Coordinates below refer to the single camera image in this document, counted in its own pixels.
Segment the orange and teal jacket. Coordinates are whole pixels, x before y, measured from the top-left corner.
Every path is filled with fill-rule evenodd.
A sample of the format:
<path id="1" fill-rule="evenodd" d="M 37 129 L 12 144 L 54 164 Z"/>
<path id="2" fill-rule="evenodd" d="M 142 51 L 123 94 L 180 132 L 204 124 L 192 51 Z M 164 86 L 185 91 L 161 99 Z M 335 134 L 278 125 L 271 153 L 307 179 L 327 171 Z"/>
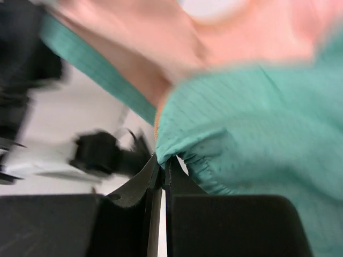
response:
<path id="1" fill-rule="evenodd" d="M 315 256 L 342 256 L 342 1 L 54 1 L 58 55 L 155 127 L 206 192 L 279 194 Z"/>

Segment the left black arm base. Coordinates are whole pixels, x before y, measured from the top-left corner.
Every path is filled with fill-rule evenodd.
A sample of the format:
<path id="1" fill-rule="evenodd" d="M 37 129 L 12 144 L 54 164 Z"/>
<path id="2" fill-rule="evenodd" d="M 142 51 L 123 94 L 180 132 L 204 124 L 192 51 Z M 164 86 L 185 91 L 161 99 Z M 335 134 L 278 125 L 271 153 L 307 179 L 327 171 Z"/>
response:
<path id="1" fill-rule="evenodd" d="M 120 147 L 120 138 L 126 133 L 133 139 L 130 149 Z M 76 149 L 69 164 L 88 174 L 99 173 L 106 176 L 116 173 L 132 178 L 151 157 L 144 135 L 141 133 L 136 136 L 127 128 L 121 128 L 115 134 L 102 130 L 82 134 L 74 143 Z"/>

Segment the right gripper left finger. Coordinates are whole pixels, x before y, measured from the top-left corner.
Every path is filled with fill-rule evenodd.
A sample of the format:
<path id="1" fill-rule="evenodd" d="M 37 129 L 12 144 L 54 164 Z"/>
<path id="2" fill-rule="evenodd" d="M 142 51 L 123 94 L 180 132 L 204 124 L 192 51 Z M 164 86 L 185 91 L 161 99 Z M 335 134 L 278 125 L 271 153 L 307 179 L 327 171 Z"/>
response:
<path id="1" fill-rule="evenodd" d="M 142 170 L 101 199 L 91 256 L 157 256 L 161 172 L 153 155 Z"/>

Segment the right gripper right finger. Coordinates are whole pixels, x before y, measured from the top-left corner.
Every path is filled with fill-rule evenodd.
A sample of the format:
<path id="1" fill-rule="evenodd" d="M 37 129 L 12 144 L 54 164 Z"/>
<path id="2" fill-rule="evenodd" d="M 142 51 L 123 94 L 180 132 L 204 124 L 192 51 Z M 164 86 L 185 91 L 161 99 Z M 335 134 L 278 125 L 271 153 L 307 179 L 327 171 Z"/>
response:
<path id="1" fill-rule="evenodd" d="M 210 240 L 204 227 L 207 193 L 181 168 L 176 157 L 165 168 L 168 256 L 210 256 Z"/>

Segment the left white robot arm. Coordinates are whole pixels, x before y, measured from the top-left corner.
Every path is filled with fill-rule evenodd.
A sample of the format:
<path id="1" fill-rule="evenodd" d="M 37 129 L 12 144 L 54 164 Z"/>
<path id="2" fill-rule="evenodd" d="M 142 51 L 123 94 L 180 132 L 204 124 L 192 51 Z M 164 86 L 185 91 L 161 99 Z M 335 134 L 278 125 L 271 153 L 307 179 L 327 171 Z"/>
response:
<path id="1" fill-rule="evenodd" d="M 60 80 L 63 61 L 41 40 L 46 8 L 31 1 L 1 1 L 1 160 L 18 145 L 29 91 Z"/>

